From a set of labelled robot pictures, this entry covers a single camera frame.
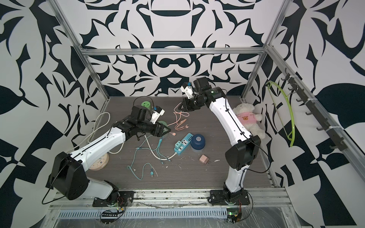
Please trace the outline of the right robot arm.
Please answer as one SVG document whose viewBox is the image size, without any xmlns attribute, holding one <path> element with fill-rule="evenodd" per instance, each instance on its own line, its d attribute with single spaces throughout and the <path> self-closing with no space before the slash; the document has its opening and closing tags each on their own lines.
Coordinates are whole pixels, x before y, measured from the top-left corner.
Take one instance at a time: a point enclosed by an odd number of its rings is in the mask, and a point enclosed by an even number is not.
<svg viewBox="0 0 365 228">
<path fill-rule="evenodd" d="M 185 82 L 180 87 L 186 95 L 179 110 L 192 112 L 207 106 L 225 130 L 231 148 L 225 153 L 230 166 L 224 188 L 228 193 L 237 193 L 243 189 L 246 171 L 256 159 L 261 140 L 242 125 L 230 107 L 226 94 L 220 87 L 212 87 L 207 77 L 196 79 L 193 83 Z"/>
</svg>

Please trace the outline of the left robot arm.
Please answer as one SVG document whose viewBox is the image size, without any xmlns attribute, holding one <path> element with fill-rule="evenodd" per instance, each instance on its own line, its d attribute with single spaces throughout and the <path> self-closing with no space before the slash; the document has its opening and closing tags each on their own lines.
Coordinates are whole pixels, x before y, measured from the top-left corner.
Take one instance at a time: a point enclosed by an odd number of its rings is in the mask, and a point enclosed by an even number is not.
<svg viewBox="0 0 365 228">
<path fill-rule="evenodd" d="M 117 202 L 120 196 L 118 188 L 109 181 L 88 178 L 86 171 L 111 149 L 133 136 L 151 134 L 162 137 L 169 133 L 171 129 L 158 122 L 158 118 L 164 113 L 159 106 L 153 110 L 140 105 L 133 106 L 130 115 L 114 123 L 96 140 L 69 154 L 59 153 L 49 176 L 50 186 L 69 200 L 90 197 Z"/>
</svg>

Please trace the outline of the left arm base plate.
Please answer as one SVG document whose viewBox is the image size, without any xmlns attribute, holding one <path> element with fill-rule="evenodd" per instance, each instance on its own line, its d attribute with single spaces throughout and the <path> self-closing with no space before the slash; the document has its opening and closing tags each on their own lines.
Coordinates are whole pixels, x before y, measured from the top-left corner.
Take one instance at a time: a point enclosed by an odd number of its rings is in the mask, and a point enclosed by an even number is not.
<svg viewBox="0 0 365 228">
<path fill-rule="evenodd" d="M 124 207 L 134 201 L 134 191 L 112 192 L 107 199 L 94 198 L 92 206 L 100 207 Z"/>
</svg>

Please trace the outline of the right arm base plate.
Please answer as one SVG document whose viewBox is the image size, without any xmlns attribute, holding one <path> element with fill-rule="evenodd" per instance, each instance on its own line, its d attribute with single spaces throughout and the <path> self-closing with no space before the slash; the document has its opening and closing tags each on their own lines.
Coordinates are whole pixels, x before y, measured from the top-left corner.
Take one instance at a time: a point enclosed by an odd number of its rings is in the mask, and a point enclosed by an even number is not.
<svg viewBox="0 0 365 228">
<path fill-rule="evenodd" d="M 249 205 L 250 196 L 246 190 L 240 190 L 232 193 L 229 190 L 210 190 L 208 202 L 212 205 Z"/>
</svg>

